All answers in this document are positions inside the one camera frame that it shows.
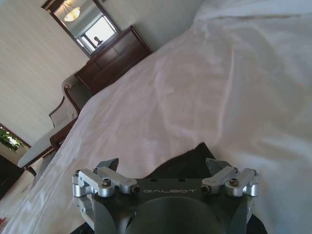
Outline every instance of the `chair leg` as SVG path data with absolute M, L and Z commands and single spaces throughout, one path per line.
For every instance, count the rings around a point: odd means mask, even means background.
M 24 167 L 24 169 L 28 172 L 30 172 L 33 176 L 36 176 L 37 173 L 35 172 L 35 170 L 32 167 Z

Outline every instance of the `white duvet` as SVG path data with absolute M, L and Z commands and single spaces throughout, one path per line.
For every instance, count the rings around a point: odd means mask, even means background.
M 84 221 L 71 175 L 119 157 L 144 177 L 204 141 L 261 175 L 269 233 L 311 233 L 310 1 L 208 1 L 193 26 L 94 96 L 4 233 L 69 233 Z

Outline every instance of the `mirror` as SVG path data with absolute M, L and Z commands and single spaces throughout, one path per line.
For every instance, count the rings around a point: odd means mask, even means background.
M 95 54 L 119 32 L 97 0 L 49 0 L 42 7 L 87 55 Z

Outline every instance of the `green plant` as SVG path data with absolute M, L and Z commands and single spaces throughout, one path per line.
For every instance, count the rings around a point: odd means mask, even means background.
M 20 140 L 13 137 L 10 132 L 2 127 L 0 127 L 0 143 L 13 151 L 16 151 L 20 146 L 24 146 Z

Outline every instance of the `beige wall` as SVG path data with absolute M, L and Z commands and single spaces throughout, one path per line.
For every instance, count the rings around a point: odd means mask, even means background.
M 88 60 L 44 2 L 0 6 L 0 122 L 31 145 L 52 128 L 62 81 Z
M 0 155 L 13 162 L 15 165 L 18 164 L 20 158 L 26 153 L 26 151 L 27 147 L 19 147 L 18 150 L 14 152 L 0 143 Z
M 153 50 L 182 34 L 203 0 L 106 0 L 104 8 L 125 29 L 135 24 Z

